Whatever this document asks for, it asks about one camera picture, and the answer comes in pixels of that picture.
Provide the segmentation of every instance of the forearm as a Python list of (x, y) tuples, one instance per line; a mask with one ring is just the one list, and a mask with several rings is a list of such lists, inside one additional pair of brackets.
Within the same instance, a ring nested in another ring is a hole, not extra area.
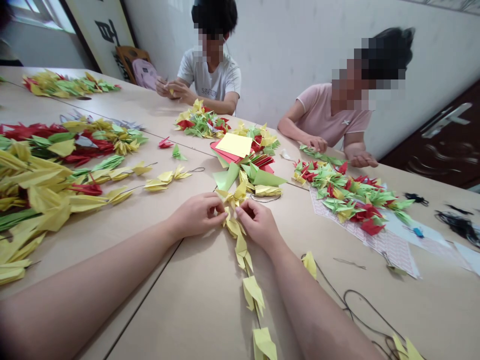
[(343, 147), (343, 152), (345, 153), (346, 158), (349, 160), (351, 160), (356, 154), (364, 152), (365, 150), (367, 150), (367, 147), (363, 141), (351, 142)]
[(320, 287), (283, 241), (268, 254), (307, 360), (381, 360), (363, 332)]
[(203, 106), (213, 110), (218, 115), (233, 115), (237, 108), (234, 101), (212, 100), (201, 96), (198, 97), (198, 100), (203, 100)]
[(280, 131), (287, 138), (303, 142), (304, 138), (309, 134), (300, 130), (295, 123), (288, 117), (283, 117), (278, 123), (278, 131)]
[(0, 304), (13, 359), (71, 359), (178, 240), (165, 222)]

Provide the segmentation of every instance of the brown door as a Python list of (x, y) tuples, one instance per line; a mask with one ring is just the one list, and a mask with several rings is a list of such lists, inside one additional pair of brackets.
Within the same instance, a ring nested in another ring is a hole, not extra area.
[(480, 80), (380, 162), (459, 188), (480, 184)]

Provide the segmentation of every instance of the wall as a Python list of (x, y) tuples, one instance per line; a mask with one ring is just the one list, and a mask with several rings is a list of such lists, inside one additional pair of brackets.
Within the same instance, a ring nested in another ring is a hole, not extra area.
[[(193, 0), (125, 0), (139, 46), (174, 78), (183, 52), (198, 42)], [(304, 89), (328, 82), (360, 37), (416, 27), (405, 90), (378, 94), (365, 134), (386, 154), (480, 77), (480, 17), (399, 0), (237, 0), (238, 26), (227, 45), (242, 73), (237, 116), (275, 127)]]
[(26, 67), (93, 70), (75, 34), (12, 21), (2, 38)]

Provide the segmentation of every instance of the backpack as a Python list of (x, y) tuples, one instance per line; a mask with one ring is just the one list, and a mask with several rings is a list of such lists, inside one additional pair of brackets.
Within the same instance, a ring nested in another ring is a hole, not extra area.
[(146, 60), (141, 58), (132, 62), (133, 75), (138, 86), (146, 89), (156, 90), (155, 81), (157, 80), (157, 70)]

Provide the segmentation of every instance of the light wood tabletop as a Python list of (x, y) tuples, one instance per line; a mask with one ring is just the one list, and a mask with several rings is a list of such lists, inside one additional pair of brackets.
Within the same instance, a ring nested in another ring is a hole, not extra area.
[[(145, 178), (174, 170), (178, 164), (185, 166), (186, 170), (205, 167), (205, 171), (174, 181), (164, 192), (145, 193), (139, 188), (119, 205), (103, 208), (94, 214), (72, 216), (58, 233), (49, 234), (31, 255), (33, 262), (41, 262), (29, 269), (24, 279), (0, 288), (0, 298), (165, 219), (189, 197), (213, 191), (216, 184), (212, 174), (223, 170), (210, 150), (211, 140), (174, 131), (175, 119), (179, 112), (188, 108), (186, 105), (92, 71), (90, 73), (96, 78), (121, 84), (122, 90), (94, 94), (91, 100), (65, 100), (36, 97), (19, 87), (23, 74), (33, 75), (41, 70), (0, 67), (0, 76), (11, 82), (0, 85), (2, 124), (56, 123), (60, 114), (76, 108), (94, 119), (136, 121), (147, 127), (149, 142), (137, 153), (126, 156), (122, 166), (133, 166), (139, 161), (157, 164), (145, 177), (131, 176), (119, 183), (103, 185), (106, 191), (125, 185), (134, 188), (142, 185)], [(85, 73), (80, 69), (51, 70), (71, 76)], [(229, 124), (233, 128), (241, 120), (226, 117), (231, 119)], [(242, 121), (246, 126), (255, 125)], [(170, 140), (180, 144), (188, 161), (173, 159), (171, 149), (158, 148), (158, 141), (169, 136)], [(480, 278), (413, 245), (410, 249), (421, 278), (393, 275), (381, 255), (342, 226), (314, 213), (308, 189), (291, 180), (293, 163), (282, 159), (280, 151), (286, 149), (296, 160), (311, 158), (302, 153), (294, 141), (281, 134), (278, 138), (281, 146), (276, 151), (272, 168), (276, 175), (290, 183), (281, 186), (281, 198), (265, 205), (273, 212), (280, 233), (299, 258), (312, 251), (324, 274), (318, 274), (319, 284), (342, 308), (346, 306), (340, 298), (348, 290), (360, 293), (365, 298), (347, 292), (346, 302), (353, 313), (367, 326), (392, 335), (393, 330), (368, 306), (367, 299), (398, 332), (415, 344), (426, 359), (477, 359), (480, 354)], [(329, 149), (328, 154), (343, 156), (333, 149)], [(97, 159), (88, 166), (100, 161)], [(415, 220), (440, 232), (447, 241), (474, 248), (438, 221), (435, 212), (449, 210), (446, 204), (451, 204), (472, 211), (475, 214), (471, 216), (472, 221), (480, 224), (480, 213), (473, 210), (480, 209), (479, 194), (382, 164), (377, 168), (349, 169), (348, 174), (381, 178), (388, 189), (396, 191), (401, 198), (404, 193), (421, 195), (430, 202), (429, 206), (415, 203), (407, 212)], [(252, 329), (260, 325), (269, 328), (279, 359), (302, 359), (270, 260), (251, 241), (248, 249), (254, 275), (265, 298), (266, 309), (260, 319), (246, 308), (242, 288), (245, 274), (237, 266), (235, 241), (226, 229), (217, 229), (175, 245), (151, 276), (104, 324), (79, 358), (253, 359)], [(383, 336), (366, 328), (357, 318), (355, 323), (371, 340), (388, 351)]]

